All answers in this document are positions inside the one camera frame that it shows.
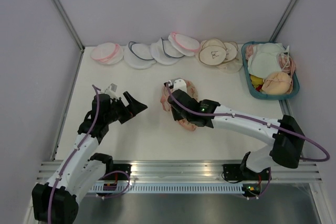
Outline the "floral patterned laundry bag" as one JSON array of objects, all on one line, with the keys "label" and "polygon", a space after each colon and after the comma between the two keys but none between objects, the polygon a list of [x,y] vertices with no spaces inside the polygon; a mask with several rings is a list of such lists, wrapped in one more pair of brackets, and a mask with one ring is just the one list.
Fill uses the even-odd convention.
[{"label": "floral patterned laundry bag", "polygon": [[[184,80],[186,82],[186,88],[187,88],[187,94],[191,97],[194,98],[196,101],[198,101],[198,91],[196,86],[189,80]],[[162,108],[166,112],[171,112],[172,113],[172,108],[171,105],[168,103],[167,99],[169,97],[169,93],[167,91],[166,86],[162,88],[162,96],[160,99],[160,103],[162,104]],[[178,120],[177,123],[185,128],[188,131],[195,131],[197,126],[195,124],[192,124],[188,122],[186,119],[181,119]]]}]

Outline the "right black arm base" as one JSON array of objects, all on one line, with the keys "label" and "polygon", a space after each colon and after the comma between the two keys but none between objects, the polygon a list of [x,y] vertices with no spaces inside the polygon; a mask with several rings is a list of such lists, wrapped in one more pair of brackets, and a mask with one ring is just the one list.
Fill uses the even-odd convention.
[{"label": "right black arm base", "polygon": [[245,181],[267,181],[269,179],[269,169],[264,169],[260,173],[253,172],[241,164],[223,164],[222,177],[225,181],[236,184]]}]

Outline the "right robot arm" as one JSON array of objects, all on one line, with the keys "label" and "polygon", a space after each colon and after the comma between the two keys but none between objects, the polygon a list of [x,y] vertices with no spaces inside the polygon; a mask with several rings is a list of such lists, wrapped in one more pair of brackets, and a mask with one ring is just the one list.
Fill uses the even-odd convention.
[{"label": "right robot arm", "polygon": [[216,101],[197,101],[180,89],[170,92],[167,101],[175,120],[185,119],[198,127],[234,131],[265,143],[263,148],[245,154],[239,167],[245,179],[252,179],[274,165],[291,169],[299,165],[304,134],[289,115],[277,120],[240,114]]}]

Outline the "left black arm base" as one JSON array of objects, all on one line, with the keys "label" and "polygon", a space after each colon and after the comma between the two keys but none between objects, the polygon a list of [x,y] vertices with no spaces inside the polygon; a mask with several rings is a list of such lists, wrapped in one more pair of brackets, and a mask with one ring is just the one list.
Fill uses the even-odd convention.
[{"label": "left black arm base", "polygon": [[[125,172],[128,175],[131,175],[131,167],[132,167],[132,165],[128,164],[128,163],[114,164],[111,172],[122,171],[122,172]],[[127,181],[128,179],[127,179],[127,176],[124,173],[117,172],[117,173],[111,174],[109,176],[106,176],[104,178],[104,180],[113,181],[114,183],[117,183],[119,181],[122,181],[122,182]]]}]

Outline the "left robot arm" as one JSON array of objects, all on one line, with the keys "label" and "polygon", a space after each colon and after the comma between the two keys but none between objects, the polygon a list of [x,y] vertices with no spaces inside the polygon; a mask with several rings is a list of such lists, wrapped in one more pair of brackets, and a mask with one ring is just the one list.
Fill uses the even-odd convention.
[{"label": "left robot arm", "polygon": [[147,109],[147,105],[134,99],[129,92],[123,95],[127,105],[112,90],[96,92],[71,151],[53,175],[32,190],[35,220],[73,223],[91,187],[101,178],[108,180],[114,176],[112,156],[97,153],[96,149],[111,123],[123,124]]}]

